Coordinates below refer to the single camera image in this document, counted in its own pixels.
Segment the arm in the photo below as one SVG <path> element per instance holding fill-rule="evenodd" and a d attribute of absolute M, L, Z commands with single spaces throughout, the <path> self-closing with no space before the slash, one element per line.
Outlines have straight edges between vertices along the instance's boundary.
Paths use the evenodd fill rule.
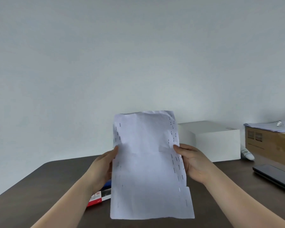
<path fill-rule="evenodd" d="M 113 150 L 97 157 L 87 172 L 32 228 L 77 227 L 91 196 L 111 179 L 111 164 L 117 152 L 116 146 Z"/>
<path fill-rule="evenodd" d="M 203 183 L 235 228 L 285 227 L 285 220 L 253 199 L 195 147 L 180 144 L 187 174 Z"/>

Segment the stack of paper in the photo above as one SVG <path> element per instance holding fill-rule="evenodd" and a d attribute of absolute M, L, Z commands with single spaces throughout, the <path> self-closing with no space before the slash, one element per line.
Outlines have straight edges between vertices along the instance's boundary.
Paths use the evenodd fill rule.
<path fill-rule="evenodd" d="M 111 218 L 194 218 L 172 111 L 115 115 Z"/>
<path fill-rule="evenodd" d="M 274 132 L 285 133 L 285 121 L 281 121 L 281 126 L 277 126 L 278 122 L 274 123 L 245 123 L 244 126 L 249 126 L 252 128 L 269 130 Z"/>

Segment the hand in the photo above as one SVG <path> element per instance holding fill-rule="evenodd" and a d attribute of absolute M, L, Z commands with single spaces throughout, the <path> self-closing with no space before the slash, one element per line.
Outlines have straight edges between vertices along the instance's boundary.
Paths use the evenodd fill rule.
<path fill-rule="evenodd" d="M 92 194 L 98 192 L 112 176 L 112 160 L 118 153 L 118 146 L 97 157 L 82 176 L 88 182 Z"/>
<path fill-rule="evenodd" d="M 173 145 L 176 153 L 183 158 L 185 171 L 193 179 L 206 184 L 216 166 L 197 148 L 186 144 Z"/>

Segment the white box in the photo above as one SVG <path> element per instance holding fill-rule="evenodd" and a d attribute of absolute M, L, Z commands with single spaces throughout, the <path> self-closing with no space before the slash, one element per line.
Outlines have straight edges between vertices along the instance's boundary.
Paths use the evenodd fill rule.
<path fill-rule="evenodd" d="M 239 130 L 210 121 L 178 124 L 180 143 L 201 150 L 212 162 L 241 158 Z"/>

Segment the person's left forearm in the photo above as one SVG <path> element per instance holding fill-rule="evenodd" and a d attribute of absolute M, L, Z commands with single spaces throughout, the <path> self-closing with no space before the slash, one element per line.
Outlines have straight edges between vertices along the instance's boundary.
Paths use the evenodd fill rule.
<path fill-rule="evenodd" d="M 83 175 L 32 228 L 77 227 L 91 196 L 95 193 L 92 188 L 86 174 Z"/>

